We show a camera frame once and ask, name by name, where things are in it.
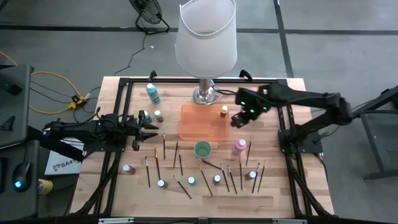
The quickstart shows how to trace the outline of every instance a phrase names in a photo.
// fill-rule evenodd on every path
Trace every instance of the green paint cup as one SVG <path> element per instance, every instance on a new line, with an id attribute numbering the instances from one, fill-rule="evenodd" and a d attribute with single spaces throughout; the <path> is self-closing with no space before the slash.
<path id="1" fill-rule="evenodd" d="M 206 141 L 199 141 L 193 148 L 195 156 L 199 159 L 206 159 L 211 154 L 211 145 Z"/>

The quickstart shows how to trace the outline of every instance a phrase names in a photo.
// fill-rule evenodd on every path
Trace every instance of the paint bottle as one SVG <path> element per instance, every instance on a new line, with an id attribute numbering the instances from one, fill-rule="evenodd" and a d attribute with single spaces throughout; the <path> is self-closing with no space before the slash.
<path id="1" fill-rule="evenodd" d="M 160 111 L 155 111 L 155 118 L 158 122 L 163 122 L 163 116 Z"/>
<path id="2" fill-rule="evenodd" d="M 163 189 L 166 189 L 167 186 L 168 186 L 167 182 L 164 181 L 164 180 L 159 180 L 159 181 L 157 182 L 157 185 L 158 185 L 160 188 L 163 188 Z"/>
<path id="3" fill-rule="evenodd" d="M 238 156 L 246 149 L 246 141 L 238 139 L 235 143 L 235 147 L 232 150 L 232 155 Z"/>
<path id="4" fill-rule="evenodd" d="M 244 176 L 244 178 L 246 180 L 251 180 L 251 179 L 253 179 L 255 177 L 256 177 L 256 172 L 254 172 L 254 171 L 250 171 Z"/>
<path id="5" fill-rule="evenodd" d="M 217 185 L 221 182 L 221 176 L 220 175 L 215 175 L 213 177 L 213 184 Z"/>
<path id="6" fill-rule="evenodd" d="M 50 193 L 52 187 L 53 187 L 52 181 L 39 179 L 37 183 L 37 192 L 39 195 L 45 195 Z"/>
<path id="7" fill-rule="evenodd" d="M 191 186 L 195 186 L 195 184 L 197 184 L 196 180 L 194 177 L 189 177 L 188 178 L 188 184 Z"/>
<path id="8" fill-rule="evenodd" d="M 221 107 L 220 117 L 225 118 L 227 112 L 228 112 L 228 107 L 224 105 L 223 107 Z"/>
<path id="9" fill-rule="evenodd" d="M 150 98 L 150 100 L 151 100 L 151 102 L 153 103 L 153 104 L 159 104 L 160 103 L 160 98 L 159 98 L 159 94 L 157 93 L 157 90 L 156 90 L 156 86 L 155 85 L 153 85 L 153 84 L 148 84 L 147 85 L 147 93 L 148 93 L 148 95 L 149 95 L 149 98 Z"/>
<path id="10" fill-rule="evenodd" d="M 131 175 L 134 175 L 136 173 L 136 169 L 127 164 L 123 166 L 123 171 Z"/>
<path id="11" fill-rule="evenodd" d="M 151 123 L 152 122 L 152 118 L 149 115 L 149 113 L 147 111 L 144 111 L 144 115 L 145 115 L 145 121 L 148 122 L 148 123 Z"/>

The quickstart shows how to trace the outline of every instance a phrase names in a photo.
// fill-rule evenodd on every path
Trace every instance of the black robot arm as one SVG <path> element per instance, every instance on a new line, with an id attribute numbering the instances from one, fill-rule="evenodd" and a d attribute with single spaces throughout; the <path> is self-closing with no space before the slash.
<path id="1" fill-rule="evenodd" d="M 135 136 L 132 148 L 138 151 L 139 141 L 157 135 L 141 131 L 142 128 L 158 129 L 145 121 L 142 110 L 138 118 L 134 115 L 126 116 L 125 121 L 119 121 L 116 114 L 106 114 L 98 116 L 98 120 L 89 120 L 82 123 L 64 123 L 60 119 L 52 121 L 44 126 L 45 135 L 56 139 L 77 138 L 85 143 L 86 151 L 117 151 L 119 148 L 124 150 L 128 136 Z"/>
<path id="2" fill-rule="evenodd" d="M 231 124 L 237 128 L 248 124 L 250 120 L 255 121 L 261 113 L 268 112 L 272 107 L 292 104 L 326 110 L 305 124 L 290 127 L 287 140 L 291 143 L 303 141 L 308 134 L 331 124 L 350 124 L 353 119 L 349 103 L 339 93 L 297 91 L 280 83 L 260 86 L 258 91 L 239 88 L 235 103 L 242 106 L 242 111 L 232 117 Z"/>

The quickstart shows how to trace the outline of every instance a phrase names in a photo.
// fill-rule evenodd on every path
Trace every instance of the yellow cable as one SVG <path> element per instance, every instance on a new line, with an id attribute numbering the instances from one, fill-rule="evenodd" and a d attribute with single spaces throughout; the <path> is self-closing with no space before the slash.
<path id="1" fill-rule="evenodd" d="M 4 55 L 6 58 L 8 58 L 10 61 L 12 61 L 15 66 L 18 65 L 17 62 L 15 62 L 10 56 L 6 55 L 4 52 L 0 51 L 0 54 Z M 69 83 L 69 85 L 71 85 L 75 89 L 75 91 L 79 95 L 79 98 L 82 97 L 82 95 L 80 94 L 79 90 L 77 90 L 77 88 L 74 86 L 74 84 L 71 81 L 69 81 L 69 79 L 63 77 L 62 75 L 59 75 L 59 74 L 56 74 L 56 73 L 53 73 L 53 72 L 34 72 L 31 75 L 37 75 L 37 74 L 48 74 L 48 75 L 53 75 L 53 76 L 58 77 L 58 78 L 62 78 L 63 80 L 65 80 L 67 83 Z M 46 111 L 38 110 L 38 109 L 34 108 L 31 105 L 29 105 L 29 108 L 34 110 L 34 111 L 36 111 L 36 112 L 38 112 L 38 113 L 42 113 L 42 114 L 60 114 L 60 113 L 66 112 L 66 111 L 68 111 L 70 109 L 70 107 L 68 106 L 64 110 L 61 110 L 61 111 L 46 112 Z"/>
<path id="2" fill-rule="evenodd" d="M 6 58 L 8 58 L 10 61 L 12 61 L 12 62 L 14 63 L 15 66 L 18 65 L 17 62 L 15 62 L 10 56 L 6 55 L 6 54 L 3 53 L 1 50 L 0 50 L 0 54 L 4 55 Z"/>

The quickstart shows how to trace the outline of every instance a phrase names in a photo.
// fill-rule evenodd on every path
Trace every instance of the paintbrush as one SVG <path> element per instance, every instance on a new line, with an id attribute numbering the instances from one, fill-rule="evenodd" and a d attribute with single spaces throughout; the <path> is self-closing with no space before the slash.
<path id="1" fill-rule="evenodd" d="M 220 163 L 220 166 L 221 166 L 221 170 L 223 171 L 226 188 L 227 188 L 227 190 L 229 192 L 228 181 L 226 180 L 225 172 L 224 172 L 224 169 L 223 169 L 223 164 Z"/>
<path id="2" fill-rule="evenodd" d="M 203 176 L 203 178 L 204 178 L 204 180 L 205 180 L 205 182 L 206 182 L 207 188 L 208 188 L 209 191 L 210 191 L 210 195 L 213 196 L 213 193 L 212 193 L 211 190 L 210 190 L 209 184 L 207 183 L 205 174 L 203 173 L 203 170 L 201 169 L 201 165 L 199 165 L 199 169 L 200 169 L 200 172 L 201 172 L 201 174 L 202 174 L 202 176 Z"/>
<path id="3" fill-rule="evenodd" d="M 242 183 L 242 162 L 239 162 L 239 170 L 241 173 L 241 190 L 243 190 L 243 183 Z"/>
<path id="4" fill-rule="evenodd" d="M 173 168 L 175 167 L 175 158 L 177 158 L 177 148 L 178 148 L 178 142 L 175 145 L 175 154 L 174 154 L 174 163 L 173 163 Z"/>
<path id="5" fill-rule="evenodd" d="M 147 166 L 147 175 L 148 175 L 148 185 L 150 187 L 150 180 L 149 180 L 149 169 L 148 169 L 148 157 L 145 157 L 145 165 Z"/>
<path id="6" fill-rule="evenodd" d="M 236 191 L 234 177 L 232 176 L 231 169 L 229 168 L 229 165 L 227 165 L 227 167 L 228 167 L 229 175 L 231 176 L 232 185 L 234 185 L 235 193 L 238 194 L 238 192 Z"/>
<path id="7" fill-rule="evenodd" d="M 202 162 L 204 162 L 205 164 L 211 165 L 211 166 L 214 167 L 214 168 L 221 169 L 221 168 L 219 168 L 219 167 L 216 166 L 216 165 L 213 165 L 213 164 L 211 164 L 211 163 L 209 163 L 209 162 L 207 162 L 207 161 L 204 161 L 203 159 L 199 159 L 199 160 L 202 161 Z"/>
<path id="8" fill-rule="evenodd" d="M 166 159 L 166 134 L 163 133 L 163 159 Z"/>
<path id="9" fill-rule="evenodd" d="M 159 161 L 157 160 L 157 151 L 156 151 L 156 148 L 155 148 L 155 159 L 156 159 L 157 175 L 158 175 L 159 180 L 160 180 Z"/>
<path id="10" fill-rule="evenodd" d="M 248 166 L 250 148 L 251 148 L 251 140 L 250 140 L 250 143 L 249 143 L 248 155 L 246 156 L 246 166 Z"/>
<path id="11" fill-rule="evenodd" d="M 254 178 L 253 189 L 251 190 L 252 194 L 254 193 L 254 187 L 256 186 L 257 175 L 259 174 L 259 167 L 260 163 L 257 165 L 256 177 Z"/>
<path id="12" fill-rule="evenodd" d="M 261 181 L 262 181 L 262 175 L 264 174 L 264 168 L 266 168 L 266 161 L 264 161 L 264 164 L 262 165 L 261 178 L 260 178 L 259 188 L 257 190 L 257 193 L 260 192 L 260 186 L 261 186 Z"/>
<path id="13" fill-rule="evenodd" d="M 181 175 L 184 175 L 184 173 L 182 172 L 182 163 L 181 163 L 180 146 L 178 147 L 178 158 L 180 159 L 180 169 L 181 169 Z"/>
<path id="14" fill-rule="evenodd" d="M 175 181 L 177 181 L 177 183 L 180 185 L 180 187 L 182 188 L 182 190 L 184 190 L 184 192 L 188 195 L 188 197 L 189 197 L 190 199 L 192 199 L 192 198 L 191 198 L 191 195 L 188 194 L 188 192 L 187 192 L 187 190 L 185 190 L 184 186 L 177 180 L 177 178 L 176 178 L 174 175 L 173 175 L 173 177 L 174 177 Z"/>

